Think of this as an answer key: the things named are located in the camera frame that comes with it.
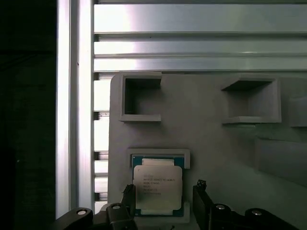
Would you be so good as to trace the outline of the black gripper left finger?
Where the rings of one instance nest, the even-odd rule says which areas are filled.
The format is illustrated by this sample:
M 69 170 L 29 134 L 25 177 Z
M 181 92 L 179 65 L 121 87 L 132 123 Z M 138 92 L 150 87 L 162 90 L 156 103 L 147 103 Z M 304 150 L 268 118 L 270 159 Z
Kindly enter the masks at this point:
M 85 207 L 74 208 L 57 220 L 57 230 L 136 230 L 134 220 L 136 208 L 136 187 L 129 184 L 123 191 L 119 203 L 108 204 L 105 210 L 94 214 Z

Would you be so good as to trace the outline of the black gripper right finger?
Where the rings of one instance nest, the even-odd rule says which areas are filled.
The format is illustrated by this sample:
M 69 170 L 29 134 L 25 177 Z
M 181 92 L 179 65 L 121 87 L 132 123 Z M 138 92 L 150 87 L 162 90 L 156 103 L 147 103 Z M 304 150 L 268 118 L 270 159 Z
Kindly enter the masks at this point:
M 193 214 L 201 230 L 294 230 L 295 226 L 269 211 L 251 208 L 240 215 L 229 206 L 214 203 L 206 192 L 207 184 L 193 186 Z

